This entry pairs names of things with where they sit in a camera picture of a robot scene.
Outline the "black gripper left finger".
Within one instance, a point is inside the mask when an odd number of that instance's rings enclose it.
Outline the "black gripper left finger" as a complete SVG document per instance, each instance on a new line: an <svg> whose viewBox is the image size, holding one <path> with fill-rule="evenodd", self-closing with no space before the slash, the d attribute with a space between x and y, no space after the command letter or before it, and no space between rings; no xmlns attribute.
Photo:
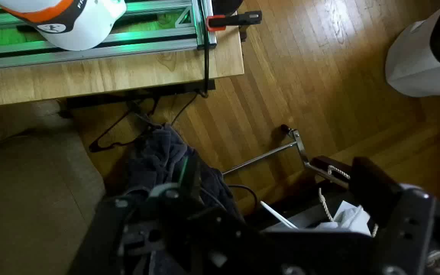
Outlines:
<svg viewBox="0 0 440 275"><path fill-rule="evenodd" d="M67 275L203 275L195 219L213 214L189 188L131 188L97 203Z"/></svg>

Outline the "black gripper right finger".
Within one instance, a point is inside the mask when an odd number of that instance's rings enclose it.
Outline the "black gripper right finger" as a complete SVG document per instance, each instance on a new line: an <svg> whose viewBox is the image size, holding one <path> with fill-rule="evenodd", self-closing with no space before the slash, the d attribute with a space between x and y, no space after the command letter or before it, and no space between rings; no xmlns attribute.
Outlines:
<svg viewBox="0 0 440 275"><path fill-rule="evenodd" d="M403 190L365 158L351 164L349 191L378 226L368 271L423 275L435 200L421 190Z"/></svg>

